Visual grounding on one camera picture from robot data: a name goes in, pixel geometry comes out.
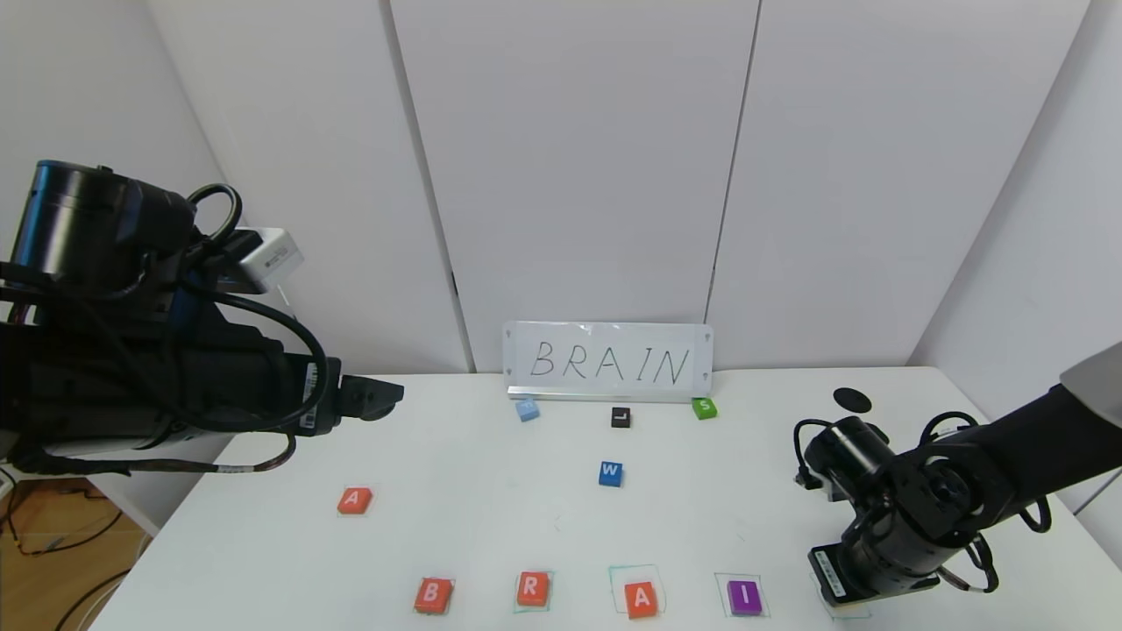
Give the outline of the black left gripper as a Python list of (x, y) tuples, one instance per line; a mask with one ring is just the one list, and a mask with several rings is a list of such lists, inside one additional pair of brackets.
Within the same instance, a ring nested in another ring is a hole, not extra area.
[[(329, 400), (339, 362), (285, 351), (249, 326), (224, 326), (188, 344), (188, 413), (218, 435), (319, 436), (337, 424)], [(377, 421), (404, 399), (401, 384), (344, 375), (339, 414)]]

